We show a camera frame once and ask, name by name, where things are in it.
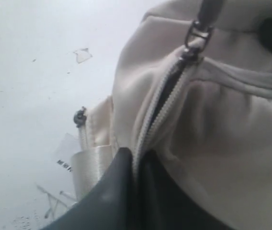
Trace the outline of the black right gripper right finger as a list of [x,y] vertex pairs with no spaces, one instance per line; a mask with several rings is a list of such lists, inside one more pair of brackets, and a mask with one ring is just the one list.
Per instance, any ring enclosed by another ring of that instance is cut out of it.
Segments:
[[139,199],[143,230],[211,230],[210,218],[175,184],[155,151],[140,162]]

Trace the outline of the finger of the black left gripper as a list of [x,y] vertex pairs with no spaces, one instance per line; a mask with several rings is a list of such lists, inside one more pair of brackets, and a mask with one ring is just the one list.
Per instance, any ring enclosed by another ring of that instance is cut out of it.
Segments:
[[197,16],[200,26],[211,26],[215,23],[224,4],[224,0],[203,0]]

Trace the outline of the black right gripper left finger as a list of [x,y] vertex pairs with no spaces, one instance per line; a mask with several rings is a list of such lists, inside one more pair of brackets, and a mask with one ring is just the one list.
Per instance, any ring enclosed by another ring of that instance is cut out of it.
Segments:
[[132,153],[120,148],[93,189],[46,230],[134,229]]

